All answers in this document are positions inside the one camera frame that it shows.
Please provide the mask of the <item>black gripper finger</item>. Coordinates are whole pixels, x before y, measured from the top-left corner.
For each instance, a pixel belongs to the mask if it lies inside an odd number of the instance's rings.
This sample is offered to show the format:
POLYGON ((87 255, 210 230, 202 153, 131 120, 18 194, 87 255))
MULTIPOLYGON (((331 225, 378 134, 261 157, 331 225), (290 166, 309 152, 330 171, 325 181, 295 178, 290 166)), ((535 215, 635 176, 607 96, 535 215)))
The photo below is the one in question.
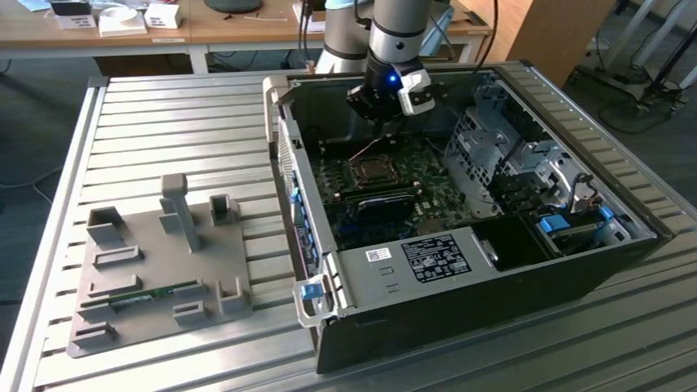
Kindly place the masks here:
POLYGON ((379 138, 383 125, 395 117, 395 98, 391 93, 359 85, 347 92, 346 102, 370 127, 373 138, 379 138))

